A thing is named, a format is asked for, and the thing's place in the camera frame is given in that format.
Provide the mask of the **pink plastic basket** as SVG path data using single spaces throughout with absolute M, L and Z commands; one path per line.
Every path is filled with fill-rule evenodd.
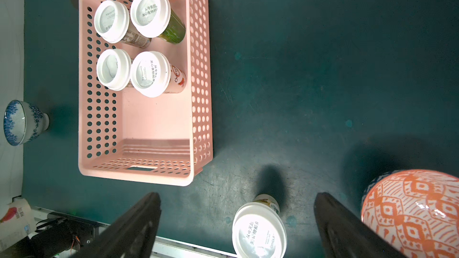
M 157 98 L 132 87 L 103 86 L 96 63 L 106 50 L 141 50 L 111 44 L 97 34 L 94 17 L 105 1 L 130 8 L 133 0 L 79 0 L 78 167 L 85 176 L 165 185 L 189 185 L 213 159 L 209 0 L 169 0 L 185 23 L 179 44 L 154 38 L 152 51 L 163 53 L 185 72 L 178 94 Z

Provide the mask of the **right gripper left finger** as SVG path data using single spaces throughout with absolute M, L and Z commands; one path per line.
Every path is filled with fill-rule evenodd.
M 150 192 L 118 218 L 74 258 L 148 258 L 161 216 L 161 199 Z

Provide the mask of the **yogurt cup mid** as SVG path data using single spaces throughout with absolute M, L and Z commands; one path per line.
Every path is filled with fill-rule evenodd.
M 142 95 L 155 98 L 162 94 L 178 94 L 186 86 L 185 73 L 157 51 L 138 54 L 131 64 L 130 81 Z
M 96 73 L 100 83 L 113 91 L 133 87 L 130 82 L 132 59 L 123 49 L 105 50 L 96 64 Z

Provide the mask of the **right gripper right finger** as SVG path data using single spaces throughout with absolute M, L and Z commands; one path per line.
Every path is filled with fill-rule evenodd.
M 327 258 L 403 258 L 331 194 L 314 201 L 314 216 Z

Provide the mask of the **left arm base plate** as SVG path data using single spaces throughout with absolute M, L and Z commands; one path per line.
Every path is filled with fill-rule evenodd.
M 91 244 L 104 224 L 52 212 L 37 223 L 31 246 L 37 258 L 53 258 L 67 250 L 79 251 Z

